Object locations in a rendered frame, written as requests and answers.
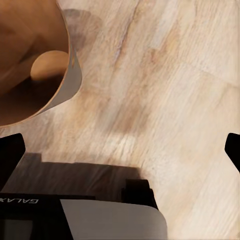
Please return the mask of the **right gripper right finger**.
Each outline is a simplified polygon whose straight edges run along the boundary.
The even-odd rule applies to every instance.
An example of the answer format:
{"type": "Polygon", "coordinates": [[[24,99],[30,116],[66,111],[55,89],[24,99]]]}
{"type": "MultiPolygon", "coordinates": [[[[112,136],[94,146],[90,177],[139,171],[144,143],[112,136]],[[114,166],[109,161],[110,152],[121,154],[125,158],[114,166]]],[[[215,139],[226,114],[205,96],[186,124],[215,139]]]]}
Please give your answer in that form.
{"type": "Polygon", "coordinates": [[[240,134],[229,133],[224,150],[240,172],[240,134]]]}

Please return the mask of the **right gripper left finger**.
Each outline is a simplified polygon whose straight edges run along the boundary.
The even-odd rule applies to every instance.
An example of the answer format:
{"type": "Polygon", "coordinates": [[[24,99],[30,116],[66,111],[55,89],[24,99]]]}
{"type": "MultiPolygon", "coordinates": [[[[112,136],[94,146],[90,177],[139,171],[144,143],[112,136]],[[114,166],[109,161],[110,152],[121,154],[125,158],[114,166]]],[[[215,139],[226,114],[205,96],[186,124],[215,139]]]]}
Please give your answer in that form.
{"type": "Polygon", "coordinates": [[[25,152],[21,133],[0,138],[0,192],[25,152]]]}

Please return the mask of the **trash can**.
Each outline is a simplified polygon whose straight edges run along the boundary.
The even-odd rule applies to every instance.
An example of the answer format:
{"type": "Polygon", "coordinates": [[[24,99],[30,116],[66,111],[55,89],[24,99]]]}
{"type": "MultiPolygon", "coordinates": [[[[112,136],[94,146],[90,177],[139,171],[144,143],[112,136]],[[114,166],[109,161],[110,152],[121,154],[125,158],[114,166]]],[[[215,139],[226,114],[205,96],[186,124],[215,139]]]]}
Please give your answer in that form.
{"type": "Polygon", "coordinates": [[[81,83],[58,1],[0,0],[0,128],[71,99],[81,83]]]}

